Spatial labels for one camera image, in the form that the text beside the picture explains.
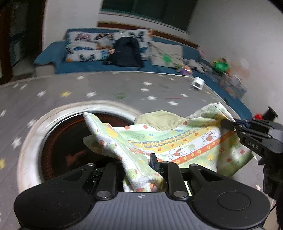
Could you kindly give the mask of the colourful patterned children's garment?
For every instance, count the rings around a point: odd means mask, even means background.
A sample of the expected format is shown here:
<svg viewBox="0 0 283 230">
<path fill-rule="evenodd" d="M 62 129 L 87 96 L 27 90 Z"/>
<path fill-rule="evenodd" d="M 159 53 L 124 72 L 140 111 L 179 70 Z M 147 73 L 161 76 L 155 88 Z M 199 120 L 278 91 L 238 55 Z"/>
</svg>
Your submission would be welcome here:
<svg viewBox="0 0 283 230">
<path fill-rule="evenodd" d="M 185 117 L 187 124 L 159 131 L 149 125 L 113 127 L 91 113 L 84 113 L 90 135 L 83 139 L 93 152 L 118 159 L 125 171 L 125 192 L 163 192 L 162 175 L 149 165 L 154 153 L 160 162 L 187 168 L 196 163 L 224 176 L 232 176 L 252 158 L 237 134 L 221 128 L 223 119 L 233 120 L 220 103 L 204 106 Z"/>
</svg>

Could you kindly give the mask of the small white device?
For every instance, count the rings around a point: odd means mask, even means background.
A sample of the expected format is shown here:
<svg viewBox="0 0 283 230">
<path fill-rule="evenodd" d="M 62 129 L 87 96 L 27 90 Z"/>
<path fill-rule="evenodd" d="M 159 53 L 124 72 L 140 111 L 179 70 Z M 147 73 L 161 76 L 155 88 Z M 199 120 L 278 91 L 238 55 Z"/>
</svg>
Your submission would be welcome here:
<svg viewBox="0 0 283 230">
<path fill-rule="evenodd" d="M 204 86 L 205 81 L 199 77 L 195 77 L 194 80 L 192 81 L 191 86 L 198 89 L 198 90 L 202 90 L 203 86 Z"/>
</svg>

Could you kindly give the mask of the green toy bowl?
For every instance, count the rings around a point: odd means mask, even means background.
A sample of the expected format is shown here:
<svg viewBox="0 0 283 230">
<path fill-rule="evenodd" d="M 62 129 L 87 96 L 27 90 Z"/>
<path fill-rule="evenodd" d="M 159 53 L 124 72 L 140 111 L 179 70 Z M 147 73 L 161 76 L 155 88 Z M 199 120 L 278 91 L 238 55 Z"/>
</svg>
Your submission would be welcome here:
<svg viewBox="0 0 283 230">
<path fill-rule="evenodd" d="M 228 72 L 230 67 L 226 58 L 219 58 L 211 63 L 212 68 L 219 73 Z"/>
</svg>

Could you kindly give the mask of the round table heater opening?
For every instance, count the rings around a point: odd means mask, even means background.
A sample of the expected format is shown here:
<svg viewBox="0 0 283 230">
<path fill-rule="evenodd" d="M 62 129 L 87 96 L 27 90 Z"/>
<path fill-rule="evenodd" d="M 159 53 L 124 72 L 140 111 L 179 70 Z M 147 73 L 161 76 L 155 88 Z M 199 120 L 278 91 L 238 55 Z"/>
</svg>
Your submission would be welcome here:
<svg viewBox="0 0 283 230">
<path fill-rule="evenodd" d="M 85 101 L 57 107 L 39 118 L 28 132 L 17 165 L 19 192 L 53 179 L 89 159 L 67 163 L 66 157 L 86 150 L 82 140 L 88 131 L 82 114 L 94 113 L 103 121 L 122 126 L 141 114 L 128 105 L 107 101 Z"/>
</svg>

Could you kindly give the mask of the pale green cloth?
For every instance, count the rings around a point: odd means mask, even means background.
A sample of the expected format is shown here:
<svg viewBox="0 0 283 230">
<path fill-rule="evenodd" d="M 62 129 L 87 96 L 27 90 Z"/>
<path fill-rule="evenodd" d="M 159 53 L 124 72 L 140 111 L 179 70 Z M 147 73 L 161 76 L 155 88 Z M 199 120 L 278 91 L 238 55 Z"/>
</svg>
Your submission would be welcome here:
<svg viewBox="0 0 283 230">
<path fill-rule="evenodd" d="M 164 110 L 142 114 L 135 118 L 134 124 L 149 125 L 156 130 L 166 131 L 187 124 L 185 118 Z"/>
</svg>

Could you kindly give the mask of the beige cushion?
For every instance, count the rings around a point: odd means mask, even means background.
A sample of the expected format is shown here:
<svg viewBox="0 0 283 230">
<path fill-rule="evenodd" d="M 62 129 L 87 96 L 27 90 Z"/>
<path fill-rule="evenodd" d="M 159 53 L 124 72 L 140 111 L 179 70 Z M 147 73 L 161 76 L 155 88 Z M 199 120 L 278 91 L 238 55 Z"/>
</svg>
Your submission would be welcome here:
<svg viewBox="0 0 283 230">
<path fill-rule="evenodd" d="M 151 42 L 151 63 L 155 66 L 179 68 L 183 65 L 183 47 Z"/>
</svg>

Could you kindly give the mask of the grey star pattern table cover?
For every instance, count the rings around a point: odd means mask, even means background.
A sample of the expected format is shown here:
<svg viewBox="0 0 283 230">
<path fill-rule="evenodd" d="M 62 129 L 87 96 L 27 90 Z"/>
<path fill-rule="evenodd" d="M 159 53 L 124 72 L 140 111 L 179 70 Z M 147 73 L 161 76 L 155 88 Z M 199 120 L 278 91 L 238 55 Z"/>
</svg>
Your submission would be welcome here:
<svg viewBox="0 0 283 230">
<path fill-rule="evenodd" d="M 156 73 L 94 72 L 50 75 L 1 85 L 1 229 L 19 229 L 13 203 L 22 144 L 37 120 L 54 108 L 84 101 L 114 101 L 141 113 L 166 110 L 186 117 L 210 103 L 233 110 L 210 87 L 191 87 L 192 78 Z"/>
</svg>

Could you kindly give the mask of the green framed window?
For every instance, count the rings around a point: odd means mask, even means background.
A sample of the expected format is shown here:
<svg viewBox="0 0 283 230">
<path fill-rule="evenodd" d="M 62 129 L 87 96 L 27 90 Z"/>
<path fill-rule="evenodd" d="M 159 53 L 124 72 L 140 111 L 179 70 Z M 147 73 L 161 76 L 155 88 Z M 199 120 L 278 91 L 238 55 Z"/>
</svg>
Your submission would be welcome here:
<svg viewBox="0 0 283 230">
<path fill-rule="evenodd" d="M 139 16 L 186 31 L 197 0 L 105 0 L 102 11 Z"/>
</svg>

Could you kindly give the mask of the dark blue backpack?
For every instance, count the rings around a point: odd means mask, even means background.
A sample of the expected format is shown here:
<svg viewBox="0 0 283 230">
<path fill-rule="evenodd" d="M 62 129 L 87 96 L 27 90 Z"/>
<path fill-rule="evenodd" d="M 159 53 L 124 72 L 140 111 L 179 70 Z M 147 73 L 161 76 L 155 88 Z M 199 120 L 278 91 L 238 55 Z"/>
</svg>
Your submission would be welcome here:
<svg viewBox="0 0 283 230">
<path fill-rule="evenodd" d="M 103 64 L 119 67 L 144 67 L 137 39 L 132 37 L 118 39 L 113 48 L 109 50 L 109 56 Z"/>
</svg>

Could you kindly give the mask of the blue sofa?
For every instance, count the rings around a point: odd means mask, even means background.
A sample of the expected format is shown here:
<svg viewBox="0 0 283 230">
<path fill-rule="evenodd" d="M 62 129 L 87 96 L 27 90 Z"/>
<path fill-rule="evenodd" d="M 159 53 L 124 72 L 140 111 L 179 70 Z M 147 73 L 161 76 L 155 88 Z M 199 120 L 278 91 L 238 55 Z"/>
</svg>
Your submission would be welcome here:
<svg viewBox="0 0 283 230">
<path fill-rule="evenodd" d="M 170 61 L 153 64 L 157 45 L 168 45 L 181 53 L 162 55 Z M 64 41 L 51 43 L 34 60 L 36 66 L 52 64 L 54 73 L 143 71 L 180 75 L 185 61 L 204 62 L 199 50 L 174 41 L 156 38 L 152 29 L 110 31 L 94 28 L 69 29 Z"/>
</svg>

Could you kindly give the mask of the butterfly print pillow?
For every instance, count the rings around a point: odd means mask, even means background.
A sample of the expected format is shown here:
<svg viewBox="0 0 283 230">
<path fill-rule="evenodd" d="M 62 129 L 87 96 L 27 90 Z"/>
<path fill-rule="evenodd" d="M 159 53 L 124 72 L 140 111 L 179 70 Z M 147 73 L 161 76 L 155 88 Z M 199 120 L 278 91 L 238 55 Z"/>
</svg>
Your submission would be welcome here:
<svg viewBox="0 0 283 230">
<path fill-rule="evenodd" d="M 66 62 L 105 60 L 109 50 L 122 37 L 132 37 L 138 41 L 141 58 L 148 60 L 152 41 L 152 29 L 126 30 L 114 33 L 91 33 L 71 31 L 66 34 Z"/>
</svg>

